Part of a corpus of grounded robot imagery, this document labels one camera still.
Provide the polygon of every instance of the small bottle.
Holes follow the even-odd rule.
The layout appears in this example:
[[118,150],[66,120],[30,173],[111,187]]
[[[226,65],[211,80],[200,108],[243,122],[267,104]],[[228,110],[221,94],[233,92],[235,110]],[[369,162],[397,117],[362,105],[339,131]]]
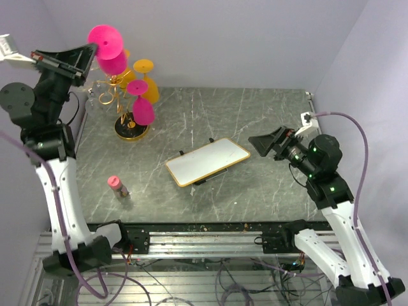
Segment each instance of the small bottle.
[[112,175],[110,178],[108,178],[108,185],[112,188],[118,199],[125,198],[129,195],[128,189],[124,186],[124,184],[122,184],[120,178],[116,175]]

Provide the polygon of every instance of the gray marble tabletop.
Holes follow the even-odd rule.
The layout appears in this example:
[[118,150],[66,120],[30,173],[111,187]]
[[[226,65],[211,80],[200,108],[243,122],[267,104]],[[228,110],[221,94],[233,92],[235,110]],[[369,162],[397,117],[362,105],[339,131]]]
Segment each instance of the gray marble tabletop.
[[[310,111],[304,91],[275,89],[164,88],[156,120],[136,142],[113,130],[116,109],[87,116],[77,151],[77,181],[87,222],[226,222],[323,220],[288,162],[259,157],[249,136],[281,125],[298,128]],[[225,174],[200,186],[179,187],[165,163],[228,137],[251,152]],[[300,181],[305,179],[296,170]],[[131,192],[118,201],[106,180],[118,175]]]

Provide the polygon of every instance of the white wall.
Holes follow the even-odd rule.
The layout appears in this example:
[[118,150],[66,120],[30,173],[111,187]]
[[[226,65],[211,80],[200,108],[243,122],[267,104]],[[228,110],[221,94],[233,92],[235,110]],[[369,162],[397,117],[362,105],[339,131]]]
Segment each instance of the white wall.
[[[318,111],[348,113],[367,132],[368,176],[360,216],[379,257],[408,285],[408,2],[371,0],[315,95]],[[321,119],[339,139],[340,172],[353,191],[363,164],[363,142],[345,119]],[[408,295],[393,305],[408,305]]]
[[[7,1],[0,9],[0,34],[13,35],[21,53],[35,49],[64,50],[66,44],[41,0]],[[39,74],[0,63],[0,88],[10,82],[35,86]],[[68,121],[77,107],[66,103],[61,114]],[[80,115],[73,123],[78,131]],[[20,128],[0,108],[0,129],[20,138]],[[43,190],[28,158],[0,140],[0,305],[17,305],[41,231],[49,226]]]
[[119,29],[160,86],[314,91],[367,0],[44,0],[70,47]]

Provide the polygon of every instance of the pink bottle cap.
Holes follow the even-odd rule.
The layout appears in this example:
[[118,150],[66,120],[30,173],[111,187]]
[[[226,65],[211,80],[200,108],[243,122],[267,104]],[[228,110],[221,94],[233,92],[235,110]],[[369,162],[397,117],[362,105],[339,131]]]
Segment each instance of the pink bottle cap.
[[149,85],[143,80],[134,80],[132,82],[129,82],[126,90],[128,93],[134,95],[134,96],[141,96],[142,94],[145,94],[147,92],[147,89],[149,88]]
[[118,189],[122,185],[122,182],[120,181],[119,177],[112,175],[110,178],[108,178],[108,185],[112,189]]
[[141,126],[148,126],[154,121],[154,109],[152,104],[143,97],[139,97],[133,103],[133,118]]
[[88,35],[88,42],[98,45],[96,57],[100,59],[114,59],[123,50],[123,39],[120,32],[107,24],[94,27]]
[[126,70],[128,66],[128,60],[124,50],[114,59],[100,59],[96,58],[99,67],[107,75],[119,75]]

